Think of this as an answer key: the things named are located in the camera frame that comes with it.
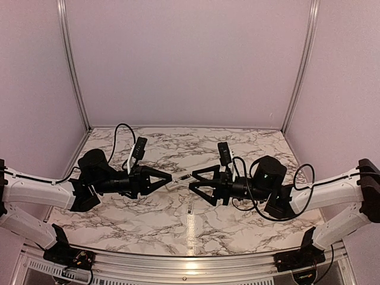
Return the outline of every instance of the gray marble veins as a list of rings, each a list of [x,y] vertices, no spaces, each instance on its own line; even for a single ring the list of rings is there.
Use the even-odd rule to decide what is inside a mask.
[[[297,169],[296,160],[279,131],[140,128],[135,132],[136,136],[148,138],[140,163],[173,176],[219,164],[217,143],[220,141],[227,141],[248,167],[266,154],[278,158],[288,167],[285,183],[292,180]],[[108,157],[112,143],[113,128],[95,129],[80,157],[92,148],[101,148]],[[131,134],[120,128],[111,166],[120,169],[131,145]],[[255,211],[241,212],[232,205],[212,207],[186,186],[172,191],[163,187],[138,200],[118,194],[100,199],[102,203],[86,213],[54,208],[49,222],[62,226],[69,241],[76,245],[136,254],[190,256],[291,248],[300,245],[306,229],[323,223],[318,209],[292,221],[273,223],[263,220]],[[250,203],[243,202],[240,206],[250,207]]]

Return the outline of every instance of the black bracket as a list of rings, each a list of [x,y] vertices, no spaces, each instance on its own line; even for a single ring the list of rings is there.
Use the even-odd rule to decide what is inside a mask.
[[[359,160],[357,168],[360,170],[360,180],[357,184],[362,189],[364,199],[360,212],[371,222],[380,223],[380,170],[369,159]]]
[[[315,227],[312,227],[305,232],[300,249],[284,251],[274,255],[278,272],[313,266],[326,261],[324,251],[313,246],[314,230]]]
[[[4,207],[4,202],[2,201],[2,196],[4,194],[4,186],[8,185],[8,181],[4,178],[4,170],[7,169],[5,167],[4,159],[0,159],[0,217],[3,214],[7,213],[7,209]]]
[[[67,268],[90,270],[94,263],[95,253],[85,249],[72,248],[64,230],[52,225],[57,235],[57,243],[45,250],[43,259],[65,265]]]

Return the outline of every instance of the marble table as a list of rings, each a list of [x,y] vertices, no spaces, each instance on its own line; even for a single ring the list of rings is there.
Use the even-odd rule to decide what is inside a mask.
[[[96,128],[80,157],[92,148],[110,155],[113,128]],[[221,128],[137,128],[148,139],[141,164],[173,174],[219,164],[217,143],[227,141],[236,156],[249,165],[266,154],[288,167],[285,183],[292,181],[297,163],[280,131]],[[120,169],[128,158],[132,136],[120,128],[110,163]],[[262,219],[255,211],[243,212],[231,204],[213,207],[186,186],[165,187],[146,197],[130,200],[118,194],[100,197],[102,203],[86,213],[54,208],[49,222],[63,227],[76,245],[135,254],[234,255],[299,246],[303,232],[323,223],[321,212],[307,211],[285,223]],[[249,201],[241,207],[249,207]]]

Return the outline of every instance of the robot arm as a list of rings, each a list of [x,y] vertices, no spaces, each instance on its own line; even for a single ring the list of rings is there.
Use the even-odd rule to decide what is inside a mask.
[[[210,169],[196,170],[193,176],[198,178],[201,173],[208,171]],[[368,159],[360,160],[357,168],[342,175],[314,183],[311,198],[311,185],[302,185],[297,189],[293,184],[282,185],[286,167],[273,157],[262,157],[251,178],[241,177],[232,181],[229,174],[219,172],[218,167],[212,171],[212,179],[202,178],[190,183],[190,190],[214,206],[219,199],[223,200],[223,205],[228,205],[230,198],[253,198],[266,202],[264,211],[274,221],[288,221],[297,217],[304,212],[308,200],[310,202],[306,210],[351,203],[330,221],[309,229],[300,249],[276,254],[274,259],[278,271],[324,262],[324,250],[333,243],[366,224],[380,223],[380,171]],[[213,194],[202,192],[203,186],[212,187]]]
[[[104,152],[94,149],[79,159],[80,177],[68,181],[25,175],[6,168],[4,160],[0,160],[0,226],[37,243],[45,250],[46,260],[89,270],[94,259],[93,252],[70,247],[62,228],[36,219],[13,202],[85,212],[100,203],[97,194],[119,193],[130,199],[137,199],[138,194],[148,195],[169,183],[172,176],[138,165],[137,162],[144,156],[146,142],[145,138],[137,139],[128,159],[128,164],[132,158],[135,163],[128,167],[128,171],[116,171],[108,165]]]

